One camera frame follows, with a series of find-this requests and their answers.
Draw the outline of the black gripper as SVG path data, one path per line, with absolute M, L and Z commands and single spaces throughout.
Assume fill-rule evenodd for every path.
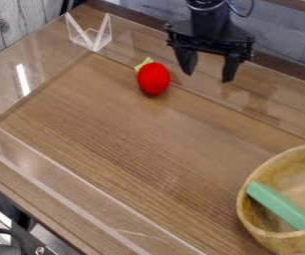
M 232 22 L 193 25 L 189 20 L 166 22 L 166 44 L 172 47 L 181 71 L 190 76 L 197 63 L 197 52 L 225 56 L 221 81 L 233 80 L 238 62 L 252 57 L 253 36 Z

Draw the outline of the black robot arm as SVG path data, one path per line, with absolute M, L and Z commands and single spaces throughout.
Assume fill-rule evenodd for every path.
M 255 37 L 230 21 L 229 13 L 245 18 L 232 7 L 229 0 L 185 0 L 189 18 L 164 23 L 166 44 L 181 71 L 192 75 L 197 53 L 209 53 L 224 58 L 221 81 L 233 80 L 238 65 L 252 57 Z

